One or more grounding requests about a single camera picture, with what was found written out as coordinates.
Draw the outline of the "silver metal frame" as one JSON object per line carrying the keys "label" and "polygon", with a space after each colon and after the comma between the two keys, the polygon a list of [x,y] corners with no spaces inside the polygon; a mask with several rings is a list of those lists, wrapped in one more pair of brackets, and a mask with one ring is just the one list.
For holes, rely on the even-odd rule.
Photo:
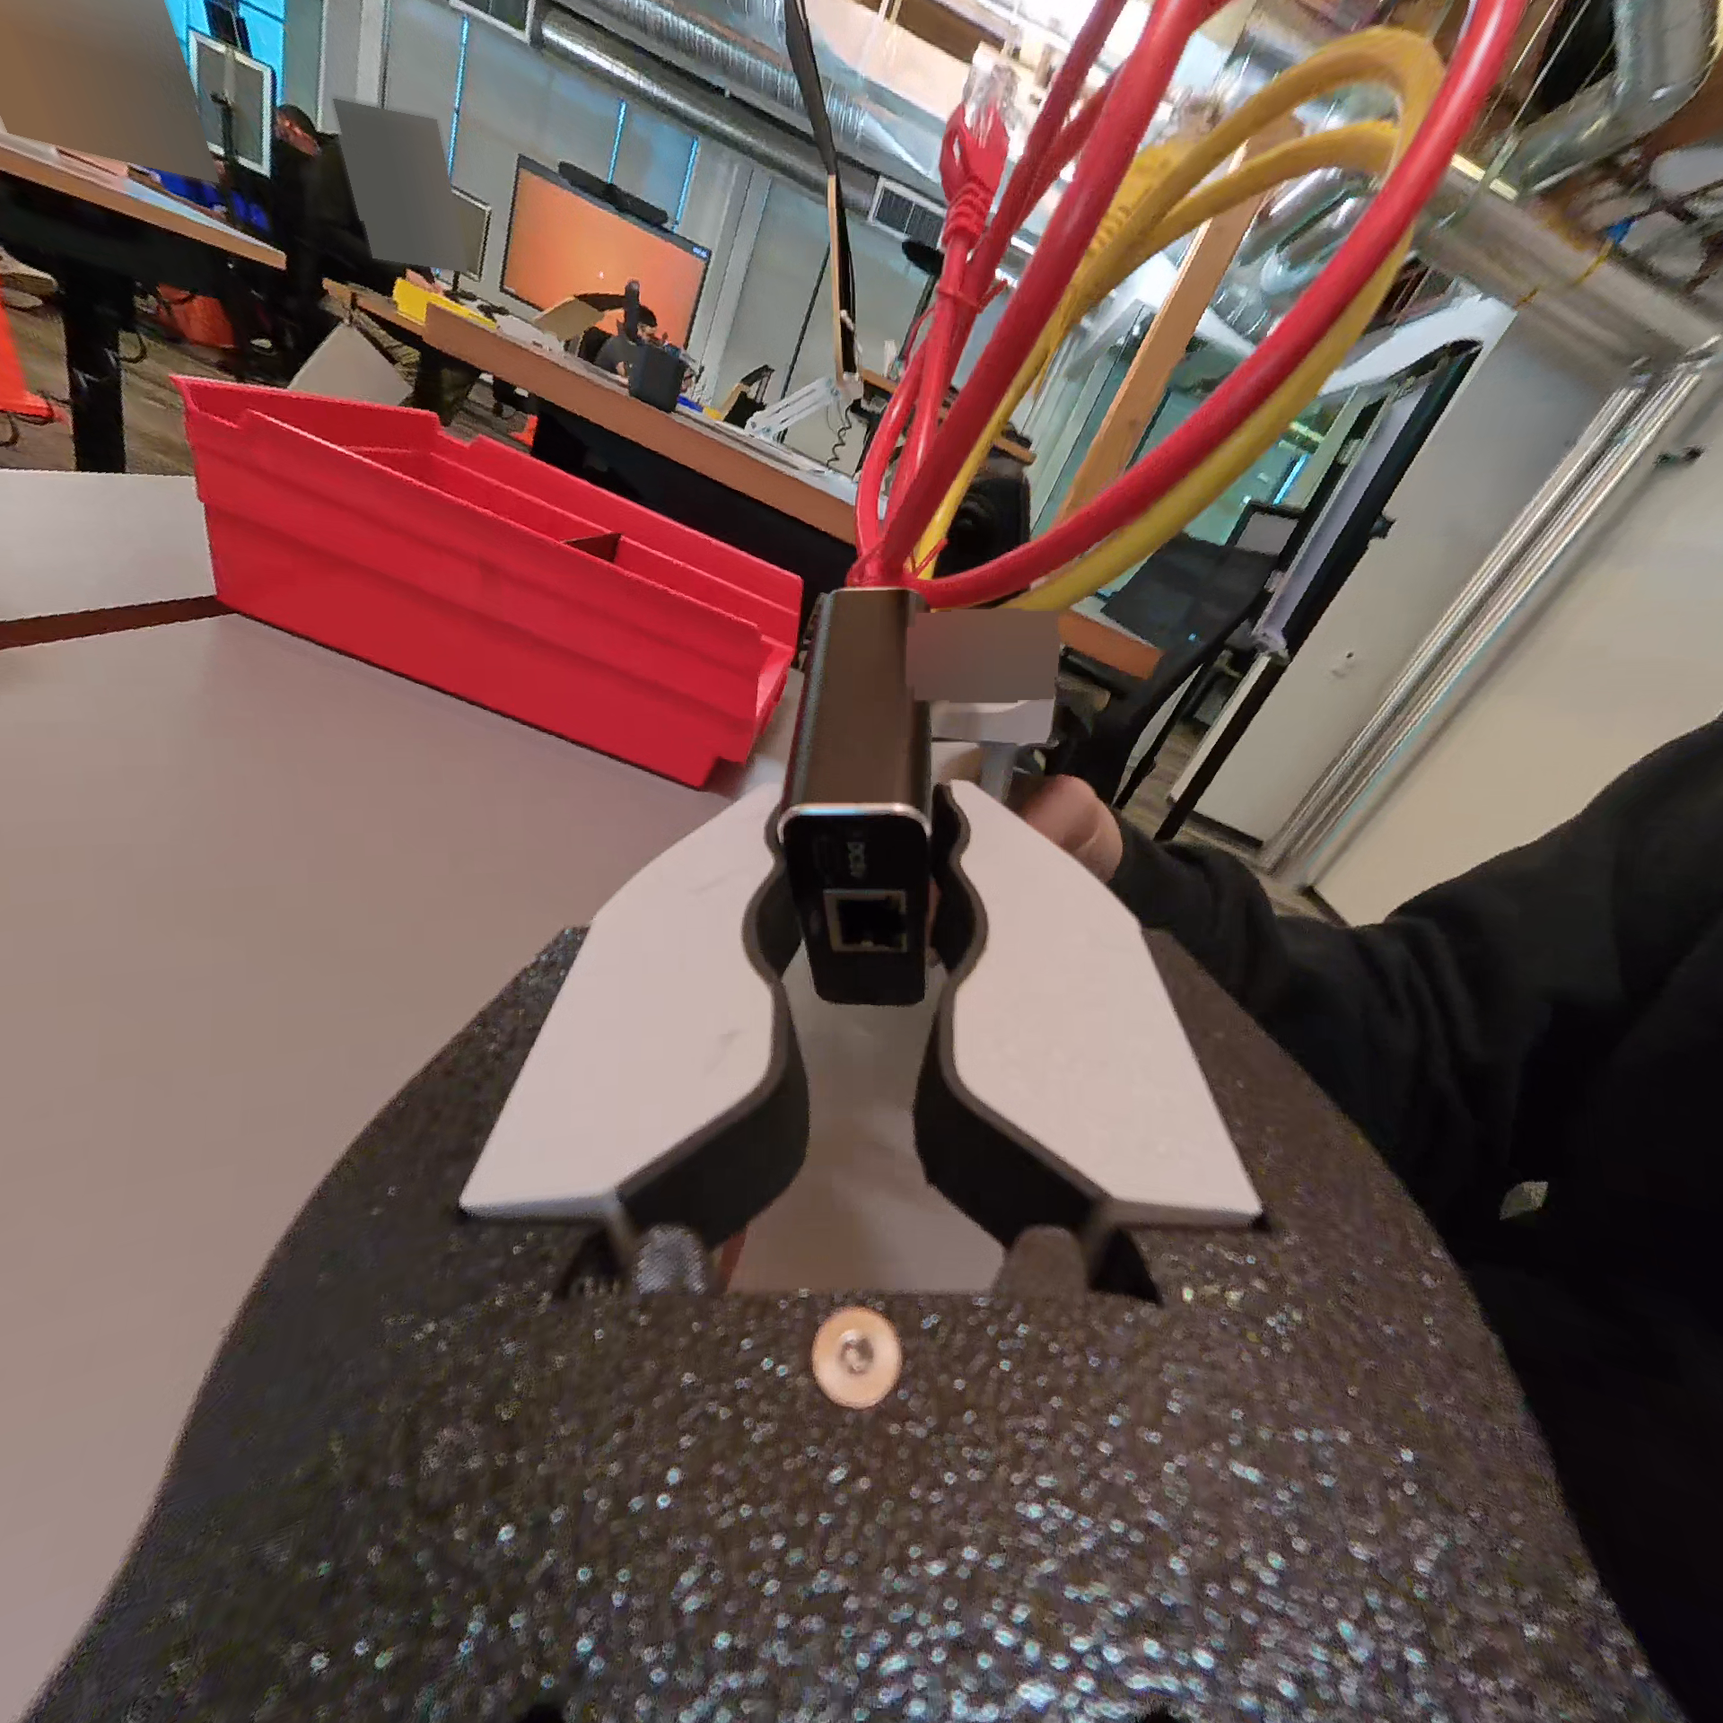
{"label": "silver metal frame", "polygon": [[1721,337],[1713,335],[1663,370],[1631,375],[1604,400],[1365,725],[1264,845],[1259,863],[1272,877],[1302,888],[1345,852],[1650,482],[1694,462],[1688,434],[1716,403],[1720,383]]}

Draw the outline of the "person's right hand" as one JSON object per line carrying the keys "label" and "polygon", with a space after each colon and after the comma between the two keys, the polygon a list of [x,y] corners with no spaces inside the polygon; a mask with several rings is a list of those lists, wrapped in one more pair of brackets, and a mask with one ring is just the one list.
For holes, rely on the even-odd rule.
{"label": "person's right hand", "polygon": [[1088,781],[1062,774],[1043,777],[1018,791],[1012,805],[1029,828],[1103,883],[1123,867],[1123,826]]}

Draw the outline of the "small monitor on stand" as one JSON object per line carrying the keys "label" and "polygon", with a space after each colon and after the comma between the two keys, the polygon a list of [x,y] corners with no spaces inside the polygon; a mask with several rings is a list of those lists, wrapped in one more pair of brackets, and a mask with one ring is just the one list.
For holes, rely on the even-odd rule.
{"label": "small monitor on stand", "polygon": [[248,53],[238,21],[215,33],[186,33],[186,63],[209,154],[268,179],[273,168],[274,73]]}

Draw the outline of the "black ethernet splitter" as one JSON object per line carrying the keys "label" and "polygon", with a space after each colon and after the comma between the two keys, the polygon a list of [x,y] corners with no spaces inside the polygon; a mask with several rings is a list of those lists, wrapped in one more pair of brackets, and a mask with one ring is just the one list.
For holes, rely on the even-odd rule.
{"label": "black ethernet splitter", "polygon": [[775,849],[814,993],[916,1004],[933,893],[930,706],[911,682],[906,589],[840,589],[817,604]]}

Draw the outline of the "yellow plastic bin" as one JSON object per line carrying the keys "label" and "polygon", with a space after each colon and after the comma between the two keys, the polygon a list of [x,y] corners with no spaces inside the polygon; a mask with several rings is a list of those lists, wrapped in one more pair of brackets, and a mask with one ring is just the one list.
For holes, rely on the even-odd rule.
{"label": "yellow plastic bin", "polygon": [[481,324],[487,331],[495,331],[499,327],[496,316],[491,314],[485,305],[470,303],[468,299],[446,291],[441,283],[421,278],[414,273],[405,273],[395,276],[391,302],[395,312],[407,322],[417,327],[424,324],[426,314],[431,310],[441,310],[452,316],[459,316],[465,322]]}

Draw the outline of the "grey panel board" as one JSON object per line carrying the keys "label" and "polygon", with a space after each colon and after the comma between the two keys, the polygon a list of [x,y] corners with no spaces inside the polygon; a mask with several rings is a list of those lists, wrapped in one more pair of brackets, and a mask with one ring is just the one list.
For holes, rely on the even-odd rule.
{"label": "grey panel board", "polygon": [[374,256],[428,273],[479,275],[491,209],[452,185],[440,121],[345,98],[334,101],[334,113]]}

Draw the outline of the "large monitor orange screen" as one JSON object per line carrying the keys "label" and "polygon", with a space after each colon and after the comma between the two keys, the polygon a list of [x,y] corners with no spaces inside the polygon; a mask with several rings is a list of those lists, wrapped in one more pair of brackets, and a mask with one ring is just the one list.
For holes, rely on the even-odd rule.
{"label": "large monitor orange screen", "polygon": [[684,349],[693,335],[709,250],[591,196],[557,171],[517,157],[501,290],[534,310],[577,295],[624,295],[638,287],[643,310]]}

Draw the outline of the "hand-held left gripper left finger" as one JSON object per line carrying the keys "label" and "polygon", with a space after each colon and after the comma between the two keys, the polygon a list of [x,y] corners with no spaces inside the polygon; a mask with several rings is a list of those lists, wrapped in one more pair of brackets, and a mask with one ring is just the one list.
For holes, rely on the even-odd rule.
{"label": "hand-held left gripper left finger", "polygon": [[742,1234],[800,1171],[809,1083],[777,793],[745,793],[594,915],[459,1196],[473,1220],[587,1220],[629,1246]]}

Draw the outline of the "person's right forearm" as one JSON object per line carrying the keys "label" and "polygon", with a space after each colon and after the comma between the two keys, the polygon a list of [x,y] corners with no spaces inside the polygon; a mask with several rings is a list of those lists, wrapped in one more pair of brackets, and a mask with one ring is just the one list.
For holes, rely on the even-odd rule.
{"label": "person's right forearm", "polygon": [[1721,722],[1387,919],[1280,916],[1233,858],[1127,841],[1112,891],[1480,1242],[1543,1181],[1536,1251],[1714,1296]]}

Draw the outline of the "black office chair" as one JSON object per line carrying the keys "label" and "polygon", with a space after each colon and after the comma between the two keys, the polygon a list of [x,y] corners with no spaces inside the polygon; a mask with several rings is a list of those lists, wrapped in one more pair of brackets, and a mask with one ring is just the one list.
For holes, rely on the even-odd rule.
{"label": "black office chair", "polygon": [[1068,696],[1058,762],[1124,808],[1220,656],[1249,642],[1305,536],[1302,508],[1249,502],[1222,544],[1183,532],[1158,550],[1100,615],[1106,631],[1153,648],[1155,663],[1136,670],[1095,648],[1067,648],[1062,670],[1091,698],[1083,704]]}

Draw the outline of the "orange traffic cone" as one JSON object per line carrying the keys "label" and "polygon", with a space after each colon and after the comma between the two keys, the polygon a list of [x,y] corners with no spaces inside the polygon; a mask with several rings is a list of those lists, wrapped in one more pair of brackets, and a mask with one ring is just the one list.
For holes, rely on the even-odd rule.
{"label": "orange traffic cone", "polygon": [[56,403],[44,393],[29,387],[29,378],[14,341],[11,308],[5,297],[0,316],[0,342],[3,414],[30,425],[51,425],[57,419]]}

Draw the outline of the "wooden post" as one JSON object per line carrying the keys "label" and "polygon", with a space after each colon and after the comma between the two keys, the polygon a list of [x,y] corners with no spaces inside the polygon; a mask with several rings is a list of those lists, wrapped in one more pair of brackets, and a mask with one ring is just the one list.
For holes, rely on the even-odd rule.
{"label": "wooden post", "polygon": [[1158,416],[1175,367],[1185,357],[1201,318],[1213,303],[1222,276],[1233,266],[1246,234],[1256,222],[1267,191],[1244,196],[1192,232],[1167,297],[1155,312],[1133,363],[1115,389],[1106,419],[1088,442],[1058,515],[1062,524],[1078,508],[1091,502],[1133,462]]}

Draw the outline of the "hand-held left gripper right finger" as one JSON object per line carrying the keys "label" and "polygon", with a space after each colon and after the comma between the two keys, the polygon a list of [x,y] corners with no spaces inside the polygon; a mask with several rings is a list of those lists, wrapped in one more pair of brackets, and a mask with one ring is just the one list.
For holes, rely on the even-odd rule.
{"label": "hand-held left gripper right finger", "polygon": [[930,1186],[1003,1249],[1065,1234],[1091,1274],[1136,1229],[1253,1229],[1264,1201],[1133,913],[983,788],[942,786],[933,812]]}

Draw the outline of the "person's black clothed body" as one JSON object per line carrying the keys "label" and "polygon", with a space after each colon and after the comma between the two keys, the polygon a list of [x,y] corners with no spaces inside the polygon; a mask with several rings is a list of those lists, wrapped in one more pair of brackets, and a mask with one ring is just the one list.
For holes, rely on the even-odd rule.
{"label": "person's black clothed body", "polygon": [[1557,1134],[1421,1083],[1400,1149],[1543,1430],[1619,1613],[1720,1719],[1720,1102],[1697,1081],[1557,1095]]}

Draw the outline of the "black tilted stand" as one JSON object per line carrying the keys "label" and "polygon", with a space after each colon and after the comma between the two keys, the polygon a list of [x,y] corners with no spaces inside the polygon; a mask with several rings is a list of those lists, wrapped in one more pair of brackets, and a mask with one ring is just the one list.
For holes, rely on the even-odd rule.
{"label": "black tilted stand", "polygon": [[814,154],[825,171],[825,202],[828,225],[828,264],[832,297],[832,372],[848,397],[860,395],[862,367],[855,342],[855,269],[848,225],[848,196],[843,191],[841,155],[835,146],[827,89],[817,63],[813,26],[806,2],[784,2],[784,36],[790,70],[810,127]]}

